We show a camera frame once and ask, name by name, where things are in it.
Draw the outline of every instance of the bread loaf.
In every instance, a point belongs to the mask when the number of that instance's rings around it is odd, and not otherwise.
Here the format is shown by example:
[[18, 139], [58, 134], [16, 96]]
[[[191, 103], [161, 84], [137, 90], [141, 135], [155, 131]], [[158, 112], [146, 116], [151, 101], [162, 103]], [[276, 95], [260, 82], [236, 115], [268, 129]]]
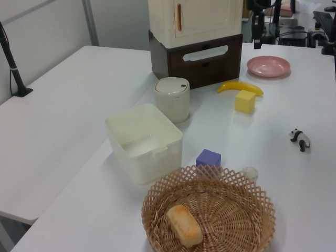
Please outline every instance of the bread loaf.
[[172, 207], [168, 210], [166, 216], [171, 229], [182, 245], [190, 248], [203, 241], [199, 224], [185, 206], [177, 205]]

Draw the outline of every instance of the banana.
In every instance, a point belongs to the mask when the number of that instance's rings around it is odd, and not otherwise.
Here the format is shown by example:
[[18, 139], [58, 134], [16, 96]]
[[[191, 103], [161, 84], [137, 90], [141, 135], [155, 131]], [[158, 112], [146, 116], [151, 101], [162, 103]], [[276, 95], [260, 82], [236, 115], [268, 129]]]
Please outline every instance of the banana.
[[221, 87], [217, 89], [217, 92], [220, 93], [228, 89], [246, 90], [246, 91], [253, 92], [258, 96], [262, 96], [264, 94], [264, 92], [257, 86], [254, 86], [247, 82], [237, 81], [237, 80], [231, 80], [231, 81], [224, 82], [221, 85]]

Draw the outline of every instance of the woven basket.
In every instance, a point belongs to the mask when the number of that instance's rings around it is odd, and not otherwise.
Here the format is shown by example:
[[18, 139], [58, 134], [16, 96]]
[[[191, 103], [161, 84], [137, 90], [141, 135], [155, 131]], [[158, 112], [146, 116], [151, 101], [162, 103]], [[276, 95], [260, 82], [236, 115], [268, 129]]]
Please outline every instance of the woven basket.
[[[184, 205], [199, 223], [203, 242], [181, 245], [166, 212]], [[275, 231], [266, 192], [240, 173], [215, 166], [188, 166], [166, 175], [148, 191], [142, 223], [153, 251], [264, 251]]]

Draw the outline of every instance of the panda figurine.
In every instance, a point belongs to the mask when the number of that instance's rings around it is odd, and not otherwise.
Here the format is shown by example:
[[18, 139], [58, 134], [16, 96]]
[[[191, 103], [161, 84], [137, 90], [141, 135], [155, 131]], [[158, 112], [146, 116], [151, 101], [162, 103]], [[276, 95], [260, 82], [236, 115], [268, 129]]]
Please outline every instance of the panda figurine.
[[306, 148], [310, 148], [310, 140], [302, 131], [295, 129], [290, 133], [290, 136], [293, 137], [292, 142], [299, 141], [300, 151], [303, 152]]

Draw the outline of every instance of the yellow cube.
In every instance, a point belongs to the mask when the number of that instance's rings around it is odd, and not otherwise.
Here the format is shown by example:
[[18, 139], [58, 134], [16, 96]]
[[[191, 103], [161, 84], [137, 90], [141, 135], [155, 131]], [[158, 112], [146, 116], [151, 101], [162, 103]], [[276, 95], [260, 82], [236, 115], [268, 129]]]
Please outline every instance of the yellow cube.
[[236, 96], [235, 110], [251, 113], [256, 104], [256, 94], [246, 90], [242, 90]]

